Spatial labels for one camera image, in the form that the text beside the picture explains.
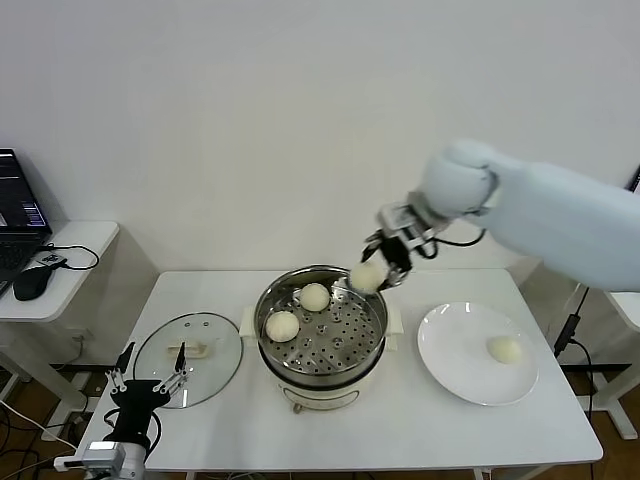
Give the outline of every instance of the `black mouse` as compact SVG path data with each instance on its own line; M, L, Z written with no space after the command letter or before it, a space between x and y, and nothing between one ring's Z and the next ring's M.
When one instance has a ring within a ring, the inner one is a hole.
M53 269L34 267L25 270L13 281L13 294L21 301L33 300L44 293Z

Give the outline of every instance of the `metal stand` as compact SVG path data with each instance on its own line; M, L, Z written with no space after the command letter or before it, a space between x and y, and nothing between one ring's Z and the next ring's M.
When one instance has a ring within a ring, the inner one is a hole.
M601 373L593 375L593 385L598 391L593 396L593 411L607 412L618 433L625 440L637 439L638 432L636 432L631 420L622 408L619 399L639 383L640 363L631 365L611 382L607 382ZM588 411L589 395L580 395L578 401L582 409Z
M18 366L18 374L11 378L9 384L2 390L2 394L8 395L18 378L29 378L30 375L60 398L60 403L49 420L50 425L64 423L71 412L81 412L84 409L87 399L80 390L87 384L89 373L78 373L72 382L68 382L51 368L49 363L40 358L27 343L15 335L9 325L0 325L0 334L2 335L0 354L3 358L8 358L12 365ZM97 404L98 397L89 398L85 411L93 412ZM52 427L51 433L59 435L62 428ZM54 440L46 433L42 435L42 439Z

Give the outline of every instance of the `white wall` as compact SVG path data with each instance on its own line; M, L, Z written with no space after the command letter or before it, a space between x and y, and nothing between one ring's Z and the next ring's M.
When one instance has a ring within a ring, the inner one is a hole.
M457 137L624 184L639 17L632 0L4 0L0 144L160 271L348 265ZM487 241L424 268L518 259Z

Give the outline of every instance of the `pot lid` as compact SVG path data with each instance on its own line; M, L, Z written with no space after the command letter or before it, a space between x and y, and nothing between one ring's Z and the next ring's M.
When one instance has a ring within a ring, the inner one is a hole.
M187 380L165 408L187 408L213 397L233 378L242 359L242 339L230 320L215 313L188 313L147 338L136 357L134 378L170 377L182 342Z

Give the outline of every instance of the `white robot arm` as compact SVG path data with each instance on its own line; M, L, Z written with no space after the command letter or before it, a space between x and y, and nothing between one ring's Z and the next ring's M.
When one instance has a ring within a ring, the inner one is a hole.
M377 218L363 260L381 249L390 267L384 288L402 283L411 252L433 258L435 236L464 218L584 285L640 291L640 196L477 142L437 155L406 202L383 206Z

